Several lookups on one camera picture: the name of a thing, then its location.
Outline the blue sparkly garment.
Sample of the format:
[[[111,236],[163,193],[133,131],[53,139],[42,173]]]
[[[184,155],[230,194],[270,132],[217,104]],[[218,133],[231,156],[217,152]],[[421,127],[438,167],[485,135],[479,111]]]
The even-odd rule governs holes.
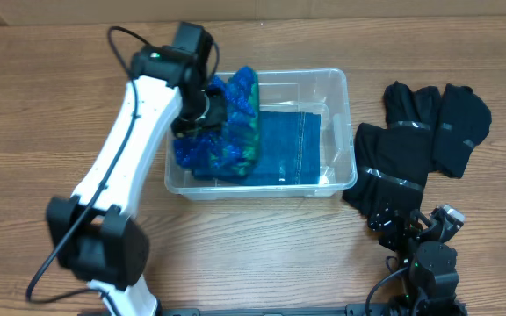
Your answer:
[[[244,66],[226,81],[215,76],[206,92],[211,99],[224,102],[227,117],[219,126],[177,136],[173,140],[175,161],[197,177],[246,177],[261,155],[257,72]]]

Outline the blue denim jeans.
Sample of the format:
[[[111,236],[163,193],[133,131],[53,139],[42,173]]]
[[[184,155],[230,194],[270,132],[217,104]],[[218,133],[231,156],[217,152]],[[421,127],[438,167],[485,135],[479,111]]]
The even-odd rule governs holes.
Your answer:
[[[312,112],[262,111],[261,155],[247,176],[206,169],[194,169],[192,175],[241,186],[318,184],[321,122],[322,117]]]

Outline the black garment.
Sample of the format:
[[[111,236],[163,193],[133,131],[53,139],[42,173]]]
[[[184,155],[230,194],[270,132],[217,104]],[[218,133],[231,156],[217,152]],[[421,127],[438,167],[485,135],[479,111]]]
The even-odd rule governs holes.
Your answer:
[[[358,180],[343,192],[343,200],[367,217],[419,208],[431,172],[461,178],[492,123],[490,109],[467,86],[413,91],[394,82],[383,101],[387,125],[358,126]]]

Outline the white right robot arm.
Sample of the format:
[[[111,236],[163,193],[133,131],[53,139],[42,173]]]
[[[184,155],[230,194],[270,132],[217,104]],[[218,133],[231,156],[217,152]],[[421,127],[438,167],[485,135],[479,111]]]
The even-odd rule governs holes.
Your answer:
[[[375,212],[368,226],[379,234],[381,246],[397,254],[397,268],[372,287],[364,314],[466,316],[466,306],[456,295],[458,253],[446,245],[465,220],[463,213],[448,204],[437,206],[430,216],[418,209]],[[395,279],[402,281],[404,293],[373,307],[374,293]]]

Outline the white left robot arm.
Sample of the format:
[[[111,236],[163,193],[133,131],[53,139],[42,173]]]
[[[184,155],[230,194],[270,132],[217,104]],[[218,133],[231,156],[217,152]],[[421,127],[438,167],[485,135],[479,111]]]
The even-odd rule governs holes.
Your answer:
[[[26,290],[33,290],[52,262],[87,283],[110,315],[159,315],[160,300],[143,276],[149,239],[136,223],[141,191],[164,135],[195,136],[227,120],[225,97],[209,90],[207,68],[219,50],[201,25],[182,22],[169,46],[148,41],[131,61],[119,63],[126,92],[98,158],[69,198],[53,197],[47,223],[54,249]]]

